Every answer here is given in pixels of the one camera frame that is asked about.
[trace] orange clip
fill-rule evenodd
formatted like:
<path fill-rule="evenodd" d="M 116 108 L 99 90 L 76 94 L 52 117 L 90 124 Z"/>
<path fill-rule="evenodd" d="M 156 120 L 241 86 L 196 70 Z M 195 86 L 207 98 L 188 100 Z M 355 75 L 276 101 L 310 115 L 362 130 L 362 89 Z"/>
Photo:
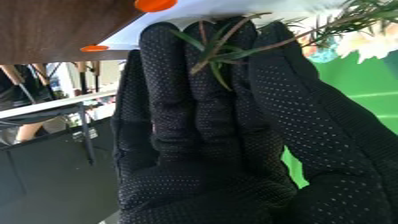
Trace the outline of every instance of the orange clip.
<path fill-rule="evenodd" d="M 175 4 L 177 4 L 177 0 L 136 0 L 134 8 L 141 12 L 157 12 L 172 8 Z"/>
<path fill-rule="evenodd" d="M 81 52 L 100 52 L 106 50 L 108 50 L 108 46 L 102 46 L 102 45 L 88 45 L 79 49 Z"/>

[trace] white paper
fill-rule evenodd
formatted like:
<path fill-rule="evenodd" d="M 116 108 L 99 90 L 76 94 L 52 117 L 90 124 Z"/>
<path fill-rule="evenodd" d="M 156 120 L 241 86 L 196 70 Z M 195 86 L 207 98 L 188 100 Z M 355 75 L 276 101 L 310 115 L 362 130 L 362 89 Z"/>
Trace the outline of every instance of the white paper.
<path fill-rule="evenodd" d="M 116 46 L 116 49 L 125 50 L 136 48 L 141 30 L 161 21 L 172 22 L 182 28 L 200 19 L 271 12 L 255 21 L 257 24 L 266 24 L 275 19 L 324 13 L 324 9 L 337 8 L 342 2 L 344 0 L 179 0 L 168 10 L 147 13 L 99 45 Z"/>

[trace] black glove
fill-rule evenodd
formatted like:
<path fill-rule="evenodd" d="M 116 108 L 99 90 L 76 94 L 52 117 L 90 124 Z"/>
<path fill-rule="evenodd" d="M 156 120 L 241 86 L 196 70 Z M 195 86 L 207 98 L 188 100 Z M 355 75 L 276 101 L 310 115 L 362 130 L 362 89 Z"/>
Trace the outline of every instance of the black glove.
<path fill-rule="evenodd" d="M 170 29 L 170 24 L 145 29 L 143 72 L 131 52 L 120 81 L 113 116 L 120 223 L 394 223 L 395 136 L 319 82 L 296 42 L 253 55 L 248 66 L 223 71 L 232 96 L 207 68 L 188 76 L 200 52 Z M 200 39 L 196 24 L 184 32 Z M 207 36 L 212 33 L 205 24 Z M 251 24 L 235 33 L 228 44 L 246 49 Z M 253 45 L 287 38 L 285 27 L 273 23 Z M 292 199 L 280 137 L 266 121 L 310 183 Z"/>
<path fill-rule="evenodd" d="M 282 23 L 271 23 L 253 47 L 289 38 Z M 398 138 L 319 81 L 296 42 L 250 57 L 248 79 L 308 180 L 283 223 L 398 223 Z"/>
<path fill-rule="evenodd" d="M 204 23 L 207 38 L 214 27 Z M 141 33 L 141 51 L 129 53 L 116 93 L 120 223 L 269 223 L 296 188 L 280 162 L 280 138 L 251 109 L 251 95 L 237 90 L 246 69 L 241 74 L 237 68 L 223 70 L 241 75 L 232 80 L 235 97 L 209 68 L 188 75 L 200 52 L 172 29 L 159 23 Z M 251 24 L 244 29 L 251 38 L 234 41 L 248 47 Z M 184 32 L 200 39 L 196 24 Z"/>

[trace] dark wall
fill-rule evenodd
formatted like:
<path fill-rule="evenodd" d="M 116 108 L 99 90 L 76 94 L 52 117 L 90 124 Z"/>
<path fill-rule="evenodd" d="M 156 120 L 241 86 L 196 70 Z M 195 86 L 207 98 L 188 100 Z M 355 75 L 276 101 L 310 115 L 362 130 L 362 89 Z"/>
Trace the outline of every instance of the dark wall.
<path fill-rule="evenodd" d="M 0 151 L 0 223 L 97 224 L 116 211 L 108 119 L 93 127 L 93 166 L 72 131 Z"/>

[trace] green background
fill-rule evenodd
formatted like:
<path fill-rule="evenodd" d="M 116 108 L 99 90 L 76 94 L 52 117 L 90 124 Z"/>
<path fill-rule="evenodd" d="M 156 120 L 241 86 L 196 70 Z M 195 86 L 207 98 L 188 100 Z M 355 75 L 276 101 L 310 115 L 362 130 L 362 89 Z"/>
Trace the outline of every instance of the green background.
<path fill-rule="evenodd" d="M 374 113 L 383 125 L 398 133 L 398 76 L 381 60 L 369 59 L 362 64 L 356 64 L 356 60 L 358 55 L 351 54 L 344 59 L 315 64 L 319 77 Z M 301 166 L 289 152 L 283 154 L 283 162 L 294 182 L 303 187 L 307 182 L 301 178 Z"/>

